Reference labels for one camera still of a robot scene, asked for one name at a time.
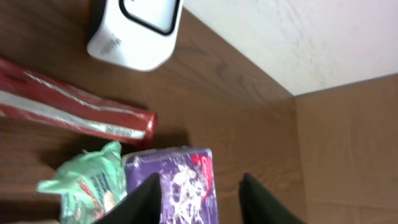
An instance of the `white appliance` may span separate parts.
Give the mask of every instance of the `white appliance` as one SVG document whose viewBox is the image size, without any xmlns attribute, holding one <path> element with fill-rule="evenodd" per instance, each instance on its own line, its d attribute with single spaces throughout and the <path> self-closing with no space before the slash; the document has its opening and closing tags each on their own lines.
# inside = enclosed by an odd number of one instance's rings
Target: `white appliance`
<svg viewBox="0 0 398 224">
<path fill-rule="evenodd" d="M 88 53 L 145 72 L 159 67 L 174 50 L 182 1 L 92 1 Z"/>
</svg>

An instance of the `green packaging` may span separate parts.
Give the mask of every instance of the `green packaging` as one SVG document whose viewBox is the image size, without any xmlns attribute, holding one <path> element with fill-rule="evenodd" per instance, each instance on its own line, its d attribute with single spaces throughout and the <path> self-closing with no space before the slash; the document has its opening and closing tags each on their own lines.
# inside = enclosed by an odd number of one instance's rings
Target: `green packaging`
<svg viewBox="0 0 398 224">
<path fill-rule="evenodd" d="M 62 195 L 61 223 L 93 223 L 126 196 L 120 153 L 120 143 L 111 142 L 101 151 L 76 156 L 52 180 L 39 182 L 38 192 Z"/>
</svg>

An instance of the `purple box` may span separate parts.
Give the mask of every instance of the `purple box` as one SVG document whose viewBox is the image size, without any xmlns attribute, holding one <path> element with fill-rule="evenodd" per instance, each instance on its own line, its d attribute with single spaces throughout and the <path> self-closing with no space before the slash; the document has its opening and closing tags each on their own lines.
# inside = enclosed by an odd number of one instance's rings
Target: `purple box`
<svg viewBox="0 0 398 224">
<path fill-rule="evenodd" d="M 176 147 L 123 157 L 127 193 L 152 173 L 160 174 L 161 224 L 218 224 L 211 150 Z"/>
</svg>

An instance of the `red package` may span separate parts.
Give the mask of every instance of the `red package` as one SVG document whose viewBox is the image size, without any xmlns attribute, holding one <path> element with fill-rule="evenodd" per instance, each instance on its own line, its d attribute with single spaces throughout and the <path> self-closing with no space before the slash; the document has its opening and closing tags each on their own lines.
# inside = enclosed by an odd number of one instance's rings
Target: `red package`
<svg viewBox="0 0 398 224">
<path fill-rule="evenodd" d="M 0 116 L 28 119 L 146 147 L 156 114 L 104 100 L 0 59 Z"/>
</svg>

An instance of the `wooden floor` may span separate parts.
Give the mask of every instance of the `wooden floor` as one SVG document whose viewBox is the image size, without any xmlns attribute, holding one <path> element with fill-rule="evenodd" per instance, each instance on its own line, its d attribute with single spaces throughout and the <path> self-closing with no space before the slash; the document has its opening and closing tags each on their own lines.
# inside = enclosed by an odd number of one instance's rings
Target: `wooden floor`
<svg viewBox="0 0 398 224">
<path fill-rule="evenodd" d="M 309 224 L 398 223 L 398 75 L 297 98 Z"/>
<path fill-rule="evenodd" d="M 295 101 L 187 11 L 173 57 L 139 73 L 91 58 L 87 0 L 0 1 L 0 57 L 105 98 L 159 113 L 153 147 L 213 150 L 220 223 L 241 223 L 238 182 L 250 172 L 305 220 Z M 0 223 L 57 218 L 38 180 L 107 140 L 0 119 Z M 124 152 L 132 150 L 125 146 Z"/>
</svg>

